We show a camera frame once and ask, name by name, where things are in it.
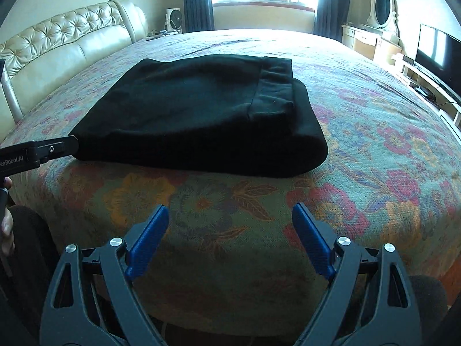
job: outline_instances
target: tv screen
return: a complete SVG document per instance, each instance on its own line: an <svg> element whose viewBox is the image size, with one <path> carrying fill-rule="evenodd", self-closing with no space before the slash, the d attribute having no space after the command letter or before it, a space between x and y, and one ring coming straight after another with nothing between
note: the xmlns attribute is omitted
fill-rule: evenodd
<svg viewBox="0 0 461 346"><path fill-rule="evenodd" d="M443 31L421 25L415 61L445 83L461 102L461 41Z"/></svg>

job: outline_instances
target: window sill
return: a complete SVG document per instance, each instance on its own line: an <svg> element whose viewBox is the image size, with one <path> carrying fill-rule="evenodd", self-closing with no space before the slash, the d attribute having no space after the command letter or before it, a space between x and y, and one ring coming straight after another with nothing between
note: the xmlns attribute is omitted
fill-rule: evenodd
<svg viewBox="0 0 461 346"><path fill-rule="evenodd" d="M256 5L256 6L273 6L273 7L287 7L289 9L305 10L315 13L311 7L299 5L296 3L278 3L274 1L229 1L225 3L214 3L213 7L220 6L240 6L240 5Z"/></svg>

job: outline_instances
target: human hand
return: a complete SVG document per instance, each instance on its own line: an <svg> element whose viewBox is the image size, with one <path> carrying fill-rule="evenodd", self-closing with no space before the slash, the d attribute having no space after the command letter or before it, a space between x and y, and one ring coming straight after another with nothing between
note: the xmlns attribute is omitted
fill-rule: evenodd
<svg viewBox="0 0 461 346"><path fill-rule="evenodd" d="M5 177L3 186L10 189L13 185L9 177ZM13 217L8 208L5 208L5 217L1 222L0 227L0 243L1 251L5 256L11 256L14 252L14 235L13 235Z"/></svg>

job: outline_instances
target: blue rubber tip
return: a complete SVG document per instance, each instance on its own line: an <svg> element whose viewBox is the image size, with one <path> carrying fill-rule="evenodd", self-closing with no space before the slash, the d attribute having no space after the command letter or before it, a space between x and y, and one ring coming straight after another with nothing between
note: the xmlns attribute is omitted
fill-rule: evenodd
<svg viewBox="0 0 461 346"><path fill-rule="evenodd" d="M128 267L125 275L129 280L133 281L146 272L152 256L167 231L168 223L169 216L166 206L160 206L148 218L147 226L127 255Z"/></svg>
<svg viewBox="0 0 461 346"><path fill-rule="evenodd" d="M315 226L315 218L301 203L294 206L291 218L315 271L326 279L331 279L336 273L333 267L335 254Z"/></svg>

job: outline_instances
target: folded black garment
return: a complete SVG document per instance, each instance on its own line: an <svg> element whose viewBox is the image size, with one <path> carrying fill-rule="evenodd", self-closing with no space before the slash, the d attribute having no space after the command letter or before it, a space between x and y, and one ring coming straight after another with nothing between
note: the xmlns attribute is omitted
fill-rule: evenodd
<svg viewBox="0 0 461 346"><path fill-rule="evenodd" d="M291 60L272 57L144 59L70 135L80 160L276 178L328 154Z"/></svg>

